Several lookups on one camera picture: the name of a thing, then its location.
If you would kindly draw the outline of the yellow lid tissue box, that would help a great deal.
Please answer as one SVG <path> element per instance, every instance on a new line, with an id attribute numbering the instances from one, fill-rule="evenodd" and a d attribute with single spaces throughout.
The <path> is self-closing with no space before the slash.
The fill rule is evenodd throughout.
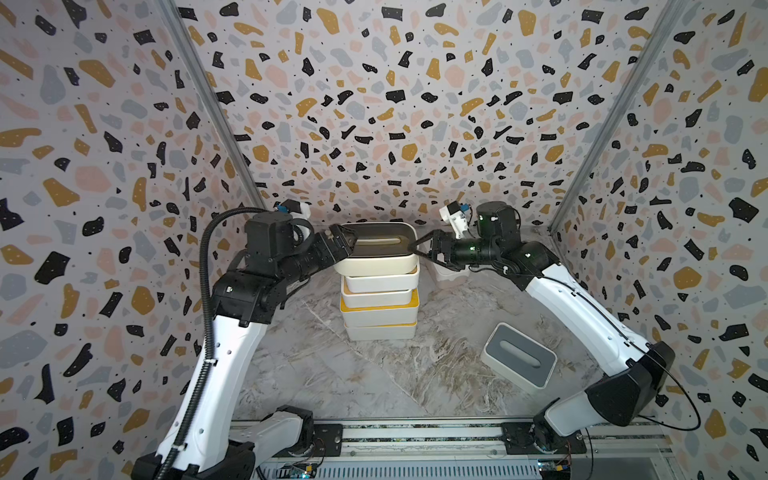
<path id="1" fill-rule="evenodd" d="M 417 289 L 409 291 L 405 304 L 388 306 L 366 306 L 351 308 L 346 298 L 340 300 L 340 311 L 346 327 L 368 328 L 396 325 L 411 325 L 417 322 L 420 298 Z"/>
<path id="2" fill-rule="evenodd" d="M 370 327 L 345 326 L 352 341 L 408 340 L 415 336 L 418 323 Z"/>

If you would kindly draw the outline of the light bamboo lid tissue box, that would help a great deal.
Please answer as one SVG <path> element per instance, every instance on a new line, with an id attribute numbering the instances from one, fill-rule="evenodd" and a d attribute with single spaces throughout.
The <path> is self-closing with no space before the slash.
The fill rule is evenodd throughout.
<path id="1" fill-rule="evenodd" d="M 341 297 L 349 309 L 383 308 L 406 305 L 411 302 L 413 290 L 354 293 L 346 278 L 342 280 Z"/>

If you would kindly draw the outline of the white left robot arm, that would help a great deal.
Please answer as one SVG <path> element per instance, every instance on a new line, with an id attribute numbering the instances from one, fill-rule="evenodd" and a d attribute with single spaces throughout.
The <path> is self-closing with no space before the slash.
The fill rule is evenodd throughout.
<path id="1" fill-rule="evenodd" d="M 209 249 L 225 220 L 245 215 L 246 246 L 216 281 Z M 357 236 L 333 224 L 317 232 L 282 211 L 239 207 L 217 215 L 199 245 L 203 349 L 168 433 L 154 453 L 138 458 L 134 479 L 251 479 L 279 453 L 299 459 L 320 451 L 311 411 L 282 406 L 247 431 L 230 436 L 238 394 L 275 312 L 311 277 L 351 256 Z"/>

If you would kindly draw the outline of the white pink tissue box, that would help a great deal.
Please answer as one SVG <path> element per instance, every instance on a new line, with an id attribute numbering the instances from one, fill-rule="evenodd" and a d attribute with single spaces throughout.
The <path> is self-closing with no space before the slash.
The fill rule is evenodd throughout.
<path id="1" fill-rule="evenodd" d="M 438 284 L 464 281 L 470 274 L 470 271 L 467 269 L 454 271 L 436 263 L 430 263 L 428 268 L 434 281 Z"/>

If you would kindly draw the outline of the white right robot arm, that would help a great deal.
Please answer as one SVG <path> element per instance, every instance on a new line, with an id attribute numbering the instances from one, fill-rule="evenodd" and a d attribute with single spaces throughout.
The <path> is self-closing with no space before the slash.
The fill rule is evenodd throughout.
<path id="1" fill-rule="evenodd" d="M 510 280 L 555 315 L 587 348 L 603 372 L 583 391 L 557 399 L 533 420 L 530 434 L 544 451 L 555 450 L 575 432 L 600 423 L 627 426 L 640 417 L 670 375 L 673 349 L 651 344 L 619 322 L 538 241 L 525 241 L 517 210 L 501 201 L 475 210 L 477 232 L 464 222 L 453 232 L 433 230 L 412 242 L 412 253 L 452 271 L 487 267 Z"/>

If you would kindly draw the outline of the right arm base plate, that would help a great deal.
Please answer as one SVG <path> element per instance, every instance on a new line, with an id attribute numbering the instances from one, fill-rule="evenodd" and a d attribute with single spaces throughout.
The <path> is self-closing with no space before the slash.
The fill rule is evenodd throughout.
<path id="1" fill-rule="evenodd" d="M 503 422 L 501 441 L 508 455 L 565 455 L 588 452 L 584 437 L 579 431 L 568 437 L 561 437 L 544 424 L 533 421 Z"/>

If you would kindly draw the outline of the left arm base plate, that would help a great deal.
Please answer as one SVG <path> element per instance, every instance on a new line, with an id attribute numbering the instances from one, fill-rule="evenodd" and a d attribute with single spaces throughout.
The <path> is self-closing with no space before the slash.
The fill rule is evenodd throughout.
<path id="1" fill-rule="evenodd" d="M 273 455 L 274 458 L 298 460 L 308 456 L 339 457 L 344 426 L 341 423 L 314 423 L 303 426 L 297 442 Z"/>

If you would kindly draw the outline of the dark brown lid tissue box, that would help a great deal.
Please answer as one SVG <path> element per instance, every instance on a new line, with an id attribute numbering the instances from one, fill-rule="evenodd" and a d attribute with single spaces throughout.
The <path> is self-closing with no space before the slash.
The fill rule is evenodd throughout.
<path id="1" fill-rule="evenodd" d="M 416 230 L 402 222 L 350 223 L 342 226 L 352 233 L 352 253 L 334 266 L 347 277 L 404 275 L 418 265 L 417 255 L 409 246 L 416 241 Z"/>

